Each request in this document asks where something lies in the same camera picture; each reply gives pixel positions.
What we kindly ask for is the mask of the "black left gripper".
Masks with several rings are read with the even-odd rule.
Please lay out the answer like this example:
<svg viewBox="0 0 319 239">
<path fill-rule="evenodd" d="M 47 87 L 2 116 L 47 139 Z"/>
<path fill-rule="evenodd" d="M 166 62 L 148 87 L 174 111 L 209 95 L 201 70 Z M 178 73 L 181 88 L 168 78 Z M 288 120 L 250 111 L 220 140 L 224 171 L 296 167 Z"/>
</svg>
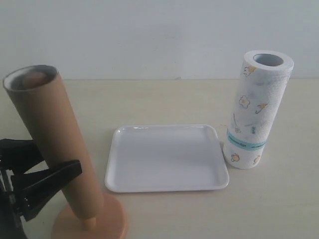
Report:
<svg viewBox="0 0 319 239">
<path fill-rule="evenodd" d="M 82 174 L 79 160 L 62 162 L 43 171 L 24 174 L 43 161 L 33 140 L 0 140 L 0 237 L 26 239 L 21 218 L 35 218 L 48 201 Z M 8 175 L 12 171 L 14 189 Z"/>
</svg>

